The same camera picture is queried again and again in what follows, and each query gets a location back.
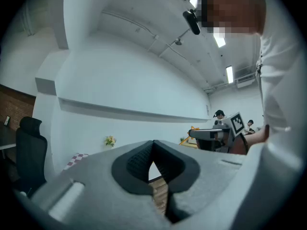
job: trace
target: neck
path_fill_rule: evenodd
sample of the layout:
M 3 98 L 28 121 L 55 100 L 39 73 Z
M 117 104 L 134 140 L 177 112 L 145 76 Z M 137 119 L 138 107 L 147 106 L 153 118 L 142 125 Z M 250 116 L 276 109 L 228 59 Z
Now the neck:
M 260 36 L 263 34 L 265 16 L 266 16 L 266 3 L 265 0 L 254 0 L 255 1 L 255 16 L 256 16 L 256 33 Z

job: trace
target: black office chair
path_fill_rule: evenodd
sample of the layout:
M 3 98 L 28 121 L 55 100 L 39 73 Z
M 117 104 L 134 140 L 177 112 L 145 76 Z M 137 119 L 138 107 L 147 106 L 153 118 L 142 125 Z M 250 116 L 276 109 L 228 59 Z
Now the black office chair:
M 41 120 L 24 117 L 16 131 L 16 167 L 20 179 L 13 183 L 13 187 L 25 192 L 28 197 L 46 182 L 47 140 L 39 133 L 41 123 Z

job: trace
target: checkered cloth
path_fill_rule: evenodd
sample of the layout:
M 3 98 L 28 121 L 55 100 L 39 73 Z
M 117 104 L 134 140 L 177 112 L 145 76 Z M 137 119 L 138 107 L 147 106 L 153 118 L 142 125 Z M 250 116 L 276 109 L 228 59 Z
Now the checkered cloth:
M 69 169 L 70 167 L 74 166 L 77 162 L 79 162 L 81 159 L 86 157 L 88 157 L 88 154 L 76 153 L 75 156 L 73 156 L 71 161 L 66 165 L 64 169 L 65 170 Z

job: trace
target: fluorescent light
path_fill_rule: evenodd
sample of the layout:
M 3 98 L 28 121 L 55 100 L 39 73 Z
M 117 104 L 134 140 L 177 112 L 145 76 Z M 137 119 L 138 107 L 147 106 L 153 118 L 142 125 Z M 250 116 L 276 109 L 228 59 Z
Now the fluorescent light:
M 194 6 L 194 8 L 196 8 L 197 0 L 190 0 L 189 2 Z
M 214 39 L 216 40 L 216 43 L 219 46 L 219 48 L 226 45 L 225 39 L 222 36 L 220 36 L 219 33 L 213 33 L 213 36 L 214 36 Z
M 234 81 L 234 76 L 232 74 L 232 67 L 226 68 L 228 83 L 232 83 Z

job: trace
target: ceiling light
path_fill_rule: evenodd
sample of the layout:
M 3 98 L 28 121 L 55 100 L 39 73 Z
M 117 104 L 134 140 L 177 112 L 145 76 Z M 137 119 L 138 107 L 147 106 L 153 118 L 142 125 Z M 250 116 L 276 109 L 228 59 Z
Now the ceiling light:
M 234 76 L 232 73 L 232 67 L 226 67 L 228 83 L 232 83 L 234 81 Z
M 197 0 L 190 0 L 189 2 L 194 6 L 194 8 L 196 8 Z
M 213 36 L 219 48 L 226 45 L 225 39 L 222 36 L 220 36 L 219 33 L 213 33 Z

